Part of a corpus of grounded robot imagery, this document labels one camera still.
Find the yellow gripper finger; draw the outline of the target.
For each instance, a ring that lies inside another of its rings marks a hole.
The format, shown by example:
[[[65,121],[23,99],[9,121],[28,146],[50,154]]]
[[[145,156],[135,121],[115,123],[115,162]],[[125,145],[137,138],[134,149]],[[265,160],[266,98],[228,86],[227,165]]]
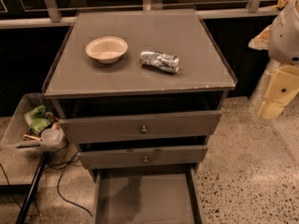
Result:
[[[267,120],[276,119],[298,93],[299,68],[288,64],[276,69],[271,74],[257,116]]]
[[[270,27],[267,26],[250,40],[249,47],[257,50],[268,50],[269,33]]]

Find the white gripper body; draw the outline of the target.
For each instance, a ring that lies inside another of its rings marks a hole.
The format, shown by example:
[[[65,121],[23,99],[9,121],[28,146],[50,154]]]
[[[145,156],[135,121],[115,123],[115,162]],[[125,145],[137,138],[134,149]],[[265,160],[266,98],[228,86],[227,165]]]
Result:
[[[299,64],[299,0],[290,0],[270,26],[268,53],[280,63]]]

